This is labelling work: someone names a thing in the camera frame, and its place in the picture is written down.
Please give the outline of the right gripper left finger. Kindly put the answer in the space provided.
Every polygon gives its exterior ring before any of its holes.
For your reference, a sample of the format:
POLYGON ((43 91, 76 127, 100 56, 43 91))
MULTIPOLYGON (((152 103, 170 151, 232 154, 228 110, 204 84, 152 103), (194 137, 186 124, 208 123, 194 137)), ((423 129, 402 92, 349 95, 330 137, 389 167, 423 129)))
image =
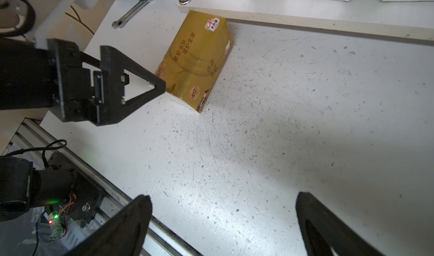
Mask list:
POLYGON ((67 256, 139 256, 149 228, 153 205, 139 195, 67 256))

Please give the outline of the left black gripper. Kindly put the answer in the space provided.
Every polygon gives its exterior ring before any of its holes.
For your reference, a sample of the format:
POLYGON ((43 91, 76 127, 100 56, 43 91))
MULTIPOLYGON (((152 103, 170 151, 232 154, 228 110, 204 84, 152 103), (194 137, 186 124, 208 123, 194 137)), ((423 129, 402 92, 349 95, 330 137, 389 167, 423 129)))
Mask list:
POLYGON ((90 121, 96 126, 117 124, 166 92, 166 82, 111 46, 100 47, 101 61, 80 51, 74 42, 47 41, 53 61, 51 112, 63 122, 90 121), (93 73, 83 63, 99 68, 93 73), (127 85, 142 81, 145 88, 127 96, 127 85))

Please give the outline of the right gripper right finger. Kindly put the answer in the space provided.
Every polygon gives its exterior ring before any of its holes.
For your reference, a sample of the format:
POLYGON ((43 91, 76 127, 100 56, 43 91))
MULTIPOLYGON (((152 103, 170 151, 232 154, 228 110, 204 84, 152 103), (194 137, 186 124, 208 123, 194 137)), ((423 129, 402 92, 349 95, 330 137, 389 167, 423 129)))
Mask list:
POLYGON ((382 255, 309 192, 298 194, 296 213, 309 256, 382 255))

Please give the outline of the gold tissue pack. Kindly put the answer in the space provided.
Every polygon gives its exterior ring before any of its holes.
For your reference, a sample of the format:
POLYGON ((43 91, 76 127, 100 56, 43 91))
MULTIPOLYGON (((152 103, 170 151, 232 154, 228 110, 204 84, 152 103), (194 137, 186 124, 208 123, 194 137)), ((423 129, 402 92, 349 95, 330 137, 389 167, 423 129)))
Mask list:
POLYGON ((155 75, 166 92, 201 112, 233 45, 227 19, 189 11, 155 75))

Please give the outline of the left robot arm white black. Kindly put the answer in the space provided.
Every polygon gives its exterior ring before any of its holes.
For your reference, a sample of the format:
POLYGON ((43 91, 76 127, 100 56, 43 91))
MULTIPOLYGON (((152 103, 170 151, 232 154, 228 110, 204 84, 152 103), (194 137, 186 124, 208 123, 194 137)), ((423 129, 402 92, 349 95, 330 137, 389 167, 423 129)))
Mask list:
MULTIPOLYGON (((166 83, 111 46, 96 59, 71 41, 51 38, 73 4, 98 0, 1 0, 1 109, 48 108, 61 121, 97 126, 121 122, 162 95, 166 83)), ((74 220, 90 222, 102 190, 82 170, 51 166, 36 170, 21 152, 1 156, 1 221, 31 208, 68 203, 74 220)))

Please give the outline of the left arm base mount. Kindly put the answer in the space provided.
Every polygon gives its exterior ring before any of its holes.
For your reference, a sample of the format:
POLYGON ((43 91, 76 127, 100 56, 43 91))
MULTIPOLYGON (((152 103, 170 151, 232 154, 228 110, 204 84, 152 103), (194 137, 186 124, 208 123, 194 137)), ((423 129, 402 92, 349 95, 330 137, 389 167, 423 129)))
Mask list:
POLYGON ((69 195, 73 198, 74 204, 68 217, 75 221, 84 220, 90 224, 105 196, 103 188, 61 153, 53 153, 48 159, 48 165, 53 170, 68 171, 72 176, 69 195))

